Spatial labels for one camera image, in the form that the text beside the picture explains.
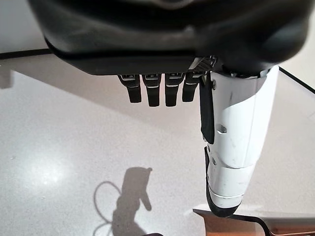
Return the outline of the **left five-finger robot hand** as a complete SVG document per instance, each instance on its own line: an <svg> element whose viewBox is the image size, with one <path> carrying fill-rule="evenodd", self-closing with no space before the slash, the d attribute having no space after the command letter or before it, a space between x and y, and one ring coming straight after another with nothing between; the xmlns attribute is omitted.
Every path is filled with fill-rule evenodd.
<svg viewBox="0 0 315 236"><path fill-rule="evenodd" d="M132 103L191 102L199 90L206 195L219 217L241 204L264 145L278 65L303 47L312 0L31 0L53 54L116 75Z"/></svg>

